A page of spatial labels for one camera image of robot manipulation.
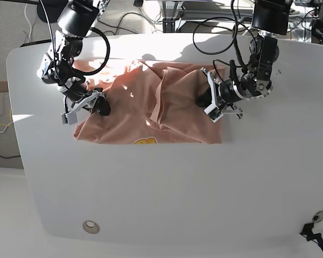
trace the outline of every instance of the metal grommet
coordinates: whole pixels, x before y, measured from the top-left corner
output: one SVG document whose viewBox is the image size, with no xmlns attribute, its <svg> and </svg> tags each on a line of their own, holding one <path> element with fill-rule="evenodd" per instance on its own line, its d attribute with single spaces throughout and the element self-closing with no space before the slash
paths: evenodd
<svg viewBox="0 0 323 258">
<path fill-rule="evenodd" d="M 322 220 L 323 220 L 323 211 L 317 212 L 312 218 L 312 222 L 314 223 L 318 223 Z"/>
<path fill-rule="evenodd" d="M 86 220 L 83 224 L 82 224 L 82 228 L 90 234 L 97 234 L 99 232 L 99 225 L 91 220 Z"/>
</svg>

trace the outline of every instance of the wrinkled fabric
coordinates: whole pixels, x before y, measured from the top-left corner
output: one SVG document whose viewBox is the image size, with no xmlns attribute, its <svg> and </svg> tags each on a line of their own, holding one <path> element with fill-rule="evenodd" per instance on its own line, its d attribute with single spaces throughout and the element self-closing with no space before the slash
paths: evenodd
<svg viewBox="0 0 323 258">
<path fill-rule="evenodd" d="M 91 71 L 99 65 L 76 61 L 74 67 Z M 75 139 L 99 144 L 221 143 L 220 121 L 213 123 L 195 103 L 208 88 L 201 67 L 213 69 L 191 63 L 110 60 L 88 79 L 89 88 L 103 88 L 111 113 L 91 114 L 77 126 Z M 218 70 L 224 76 L 224 68 Z"/>
</svg>

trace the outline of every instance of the white tabletop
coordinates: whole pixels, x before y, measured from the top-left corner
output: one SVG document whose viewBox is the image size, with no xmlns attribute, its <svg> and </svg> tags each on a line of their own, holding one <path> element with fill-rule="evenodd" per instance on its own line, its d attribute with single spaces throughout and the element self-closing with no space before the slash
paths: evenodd
<svg viewBox="0 0 323 258">
<path fill-rule="evenodd" d="M 111 58 L 211 63 L 190 34 L 110 37 Z M 207 51 L 228 35 L 196 36 Z M 239 37 L 245 60 L 249 37 Z M 62 94 L 36 76 L 48 45 L 18 48 L 7 60 L 19 149 L 44 229 L 53 236 L 139 245 L 282 244 L 323 210 L 323 46 L 279 41 L 274 90 L 225 116 L 223 144 L 98 145 L 62 125 Z M 100 38 L 80 58 L 101 58 Z M 233 49 L 217 56 L 229 61 Z M 84 111 L 79 121 L 85 118 Z M 82 229 L 97 222 L 99 234 Z M 317 228 L 323 228 L 323 221 Z"/>
</svg>

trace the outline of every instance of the sunlight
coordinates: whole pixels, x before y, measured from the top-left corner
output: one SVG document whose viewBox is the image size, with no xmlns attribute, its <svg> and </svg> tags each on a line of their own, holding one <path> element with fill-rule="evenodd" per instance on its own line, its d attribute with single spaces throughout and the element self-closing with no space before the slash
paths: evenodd
<svg viewBox="0 0 323 258">
<path fill-rule="evenodd" d="M 92 68 L 97 69 L 99 66 L 101 66 L 102 63 L 103 63 L 102 59 L 96 59 L 93 61 L 89 61 L 88 65 L 91 66 Z"/>
<path fill-rule="evenodd" d="M 33 115 L 32 114 L 13 114 L 12 120 L 13 120 L 13 122 L 17 122 L 17 121 L 23 120 L 28 117 L 33 117 Z"/>
<path fill-rule="evenodd" d="M 99 78 L 98 77 L 94 77 L 93 78 L 93 82 L 94 82 L 94 84 L 95 84 L 95 86 L 98 86 L 99 85 Z"/>
<path fill-rule="evenodd" d="M 213 26 L 223 26 L 223 27 L 226 27 L 226 28 L 229 28 L 230 30 L 232 30 L 233 26 L 234 26 L 234 23 L 230 22 L 230 21 L 220 21 L 219 23 L 212 23 Z M 243 26 L 239 26 L 238 29 L 241 30 L 243 29 L 244 27 Z M 225 28 L 216 28 L 214 27 L 211 32 L 213 33 L 218 33 L 218 32 L 228 32 L 228 30 L 226 30 Z"/>
<path fill-rule="evenodd" d="M 142 71 L 147 71 L 148 69 L 148 66 L 142 65 Z"/>
</svg>

